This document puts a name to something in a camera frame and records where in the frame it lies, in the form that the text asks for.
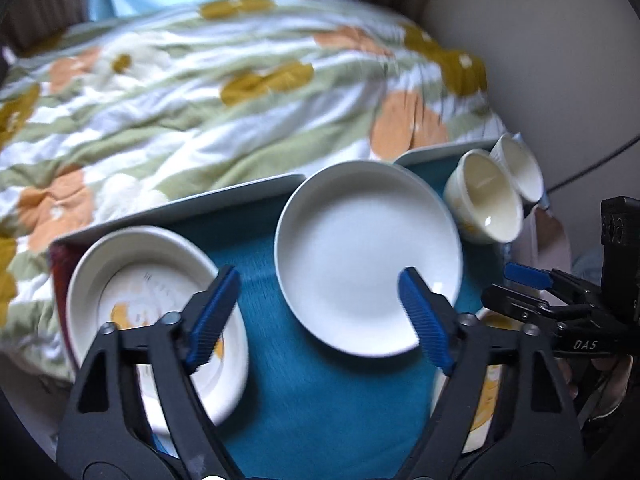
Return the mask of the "person's right hand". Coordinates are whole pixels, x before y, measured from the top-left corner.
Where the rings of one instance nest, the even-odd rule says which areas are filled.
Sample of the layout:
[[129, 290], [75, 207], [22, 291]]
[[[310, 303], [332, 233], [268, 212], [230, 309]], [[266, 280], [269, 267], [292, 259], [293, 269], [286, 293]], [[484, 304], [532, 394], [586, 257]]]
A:
[[605, 418], [623, 403], [634, 358], [555, 359], [573, 401], [578, 425]]

